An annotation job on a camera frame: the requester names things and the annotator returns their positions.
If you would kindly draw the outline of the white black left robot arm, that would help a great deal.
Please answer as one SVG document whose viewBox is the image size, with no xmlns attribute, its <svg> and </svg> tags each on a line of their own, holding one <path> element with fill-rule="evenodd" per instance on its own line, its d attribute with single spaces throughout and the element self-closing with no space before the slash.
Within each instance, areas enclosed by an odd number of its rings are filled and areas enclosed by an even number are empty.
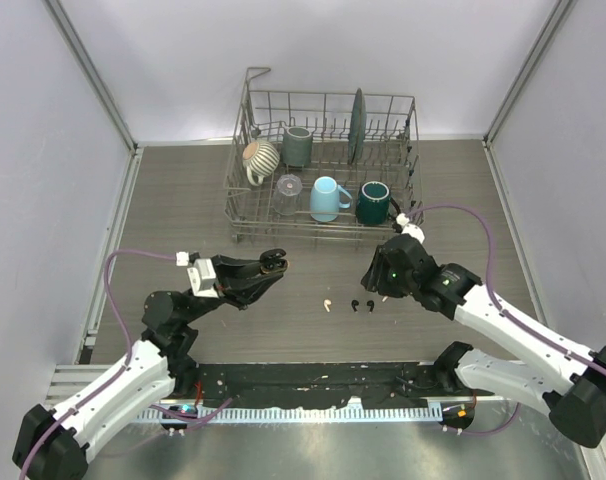
<svg viewBox="0 0 606 480">
<path fill-rule="evenodd" d="M 177 252 L 186 291 L 155 291 L 144 303 L 145 330 L 125 337 L 125 354 L 97 379 L 52 408 L 41 404 L 23 417 L 12 454 L 22 479 L 80 479 L 89 464 L 141 412 L 172 396 L 188 397 L 199 376 L 189 351 L 198 332 L 191 322 L 230 305 L 244 310 L 288 268 L 282 249 L 256 260 Z"/>
</svg>

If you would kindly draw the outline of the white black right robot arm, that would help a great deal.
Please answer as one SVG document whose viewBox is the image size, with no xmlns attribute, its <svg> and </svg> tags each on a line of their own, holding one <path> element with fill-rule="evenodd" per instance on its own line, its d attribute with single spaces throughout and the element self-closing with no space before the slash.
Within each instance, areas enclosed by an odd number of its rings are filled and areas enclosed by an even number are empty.
<svg viewBox="0 0 606 480">
<path fill-rule="evenodd" d="M 597 447 L 606 435 L 606 346 L 595 351 L 510 309 L 481 278 L 456 264 L 438 264 L 420 239 L 396 235 L 375 249 L 361 280 L 369 292 L 411 297 L 489 338 L 515 356 L 491 357 L 461 342 L 436 361 L 434 380 L 448 395 L 483 390 L 547 416 L 569 440 Z"/>
</svg>

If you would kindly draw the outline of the black earbud charging case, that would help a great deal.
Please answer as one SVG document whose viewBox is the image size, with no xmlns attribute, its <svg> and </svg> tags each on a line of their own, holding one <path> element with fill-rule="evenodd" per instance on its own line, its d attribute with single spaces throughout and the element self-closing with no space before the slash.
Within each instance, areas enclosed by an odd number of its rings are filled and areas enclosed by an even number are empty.
<svg viewBox="0 0 606 480">
<path fill-rule="evenodd" d="M 282 273 L 289 266 L 286 251 L 281 248 L 264 251 L 259 257 L 259 263 L 263 274 Z"/>
</svg>

